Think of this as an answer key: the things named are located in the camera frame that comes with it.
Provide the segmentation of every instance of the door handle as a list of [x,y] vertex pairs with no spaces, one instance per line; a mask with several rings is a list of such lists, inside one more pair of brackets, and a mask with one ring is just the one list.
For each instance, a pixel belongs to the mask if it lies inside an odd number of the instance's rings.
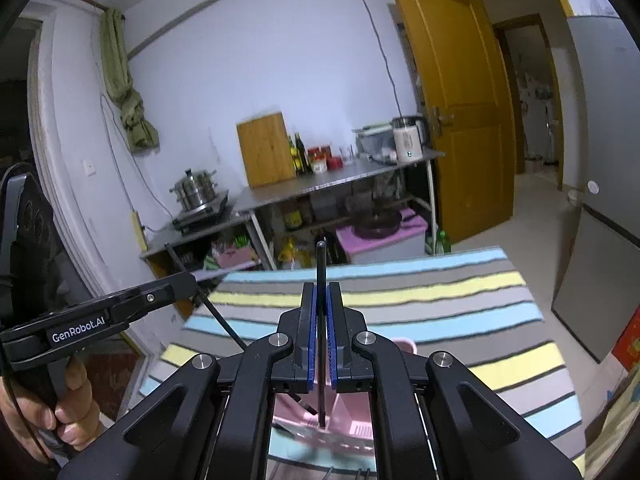
[[433,107],[433,133],[435,137],[442,136],[442,127],[443,126],[453,126],[453,120],[455,118],[454,114],[449,115],[441,115],[440,107]]

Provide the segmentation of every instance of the yellow door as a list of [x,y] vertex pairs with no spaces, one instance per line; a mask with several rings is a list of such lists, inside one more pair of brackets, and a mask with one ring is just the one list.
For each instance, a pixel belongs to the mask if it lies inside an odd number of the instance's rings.
[[429,110],[442,228],[453,242],[513,211],[513,111],[480,0],[396,0]]

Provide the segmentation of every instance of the cutting board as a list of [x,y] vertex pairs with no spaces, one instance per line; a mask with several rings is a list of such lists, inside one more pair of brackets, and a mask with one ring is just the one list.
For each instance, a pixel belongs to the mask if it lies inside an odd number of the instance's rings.
[[296,168],[282,113],[240,123],[236,127],[249,187],[295,178]]

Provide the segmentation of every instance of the pink lid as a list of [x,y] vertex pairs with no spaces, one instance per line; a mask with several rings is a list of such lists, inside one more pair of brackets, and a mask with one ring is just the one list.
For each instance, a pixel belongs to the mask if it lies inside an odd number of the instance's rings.
[[[414,214],[414,210],[409,208],[402,209],[400,212],[402,213],[402,218]],[[427,225],[427,221],[424,218],[417,216],[402,224],[402,227],[398,229],[396,234],[388,236],[387,238],[380,238],[379,240],[363,240],[354,234],[353,226],[351,225],[336,229],[335,234],[338,240],[340,240],[340,245],[344,249],[344,252],[351,256],[352,254],[360,254],[384,247],[418,234],[424,234],[427,230]]]

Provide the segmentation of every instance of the gray refrigerator door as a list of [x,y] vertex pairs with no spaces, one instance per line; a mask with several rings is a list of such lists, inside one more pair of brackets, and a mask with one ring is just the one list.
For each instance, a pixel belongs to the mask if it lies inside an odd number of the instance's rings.
[[640,249],[586,211],[553,304],[597,361],[611,351],[640,303]]
[[587,100],[587,179],[598,188],[584,202],[640,238],[640,51],[619,18],[568,22]]

